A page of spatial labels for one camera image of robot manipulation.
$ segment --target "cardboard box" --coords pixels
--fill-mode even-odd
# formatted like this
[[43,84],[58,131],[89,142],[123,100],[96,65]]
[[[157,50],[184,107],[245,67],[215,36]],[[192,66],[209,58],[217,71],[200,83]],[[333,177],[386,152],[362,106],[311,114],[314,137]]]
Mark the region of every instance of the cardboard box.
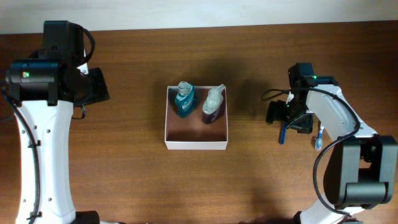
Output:
[[226,89],[222,92],[224,101],[218,119],[211,123],[202,122],[202,108],[208,91],[216,86],[195,86],[196,108],[185,118],[178,114],[174,103],[177,86],[167,87],[166,120],[164,141],[167,149],[225,150],[228,143],[228,113]]

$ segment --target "white box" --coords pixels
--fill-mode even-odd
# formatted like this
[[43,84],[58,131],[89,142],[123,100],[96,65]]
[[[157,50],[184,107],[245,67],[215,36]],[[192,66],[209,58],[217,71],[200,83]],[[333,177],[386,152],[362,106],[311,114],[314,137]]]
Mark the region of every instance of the white box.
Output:
[[196,108],[185,118],[177,114],[174,99],[177,86],[167,87],[166,119],[164,141],[167,149],[188,150],[225,150],[228,143],[228,113],[226,89],[222,92],[224,101],[222,112],[211,124],[202,122],[202,107],[208,96],[208,90],[216,86],[195,86]]

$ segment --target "clear bottle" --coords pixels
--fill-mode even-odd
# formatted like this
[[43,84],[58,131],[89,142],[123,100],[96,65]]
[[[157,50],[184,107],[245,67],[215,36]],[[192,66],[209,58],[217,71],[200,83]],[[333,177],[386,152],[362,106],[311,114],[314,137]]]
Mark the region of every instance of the clear bottle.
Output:
[[180,82],[174,102],[178,106],[178,115],[182,118],[188,116],[196,106],[195,87],[185,81]]
[[203,105],[202,121],[205,124],[213,123],[220,115],[221,104],[224,101],[224,97],[221,93],[224,88],[225,85],[221,84],[219,87],[209,90],[209,95]]

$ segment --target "open box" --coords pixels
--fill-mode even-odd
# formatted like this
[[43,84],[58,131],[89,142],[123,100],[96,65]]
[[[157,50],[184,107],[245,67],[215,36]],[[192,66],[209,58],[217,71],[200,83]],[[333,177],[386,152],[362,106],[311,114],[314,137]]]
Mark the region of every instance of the open box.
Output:
[[178,114],[174,103],[178,86],[167,87],[164,141],[167,149],[225,150],[228,143],[226,89],[223,90],[222,111],[211,124],[202,122],[202,107],[210,89],[217,86],[195,86],[196,108],[185,118]]

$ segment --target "table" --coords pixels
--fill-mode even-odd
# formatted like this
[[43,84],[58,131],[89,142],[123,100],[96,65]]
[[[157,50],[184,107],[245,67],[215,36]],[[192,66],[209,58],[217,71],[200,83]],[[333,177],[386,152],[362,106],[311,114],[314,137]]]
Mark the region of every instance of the table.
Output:
[[[370,127],[397,139],[397,27],[384,21],[93,32],[89,67],[102,69],[111,99],[87,106],[87,117],[70,127],[76,210],[126,223],[291,218],[317,199],[311,146],[317,134],[288,130],[285,145],[278,144],[280,124],[265,123],[262,92],[288,88],[287,69],[312,62],[315,74],[335,77]],[[41,45],[42,34],[0,35],[0,75]],[[167,150],[166,87],[182,80],[227,86],[226,151]],[[11,112],[3,99],[0,105],[1,116]],[[330,142],[327,134],[324,140]],[[0,123],[0,142],[0,223],[12,223],[21,187],[15,120]],[[318,171],[321,189],[327,160]],[[397,195],[356,217],[395,223]]]

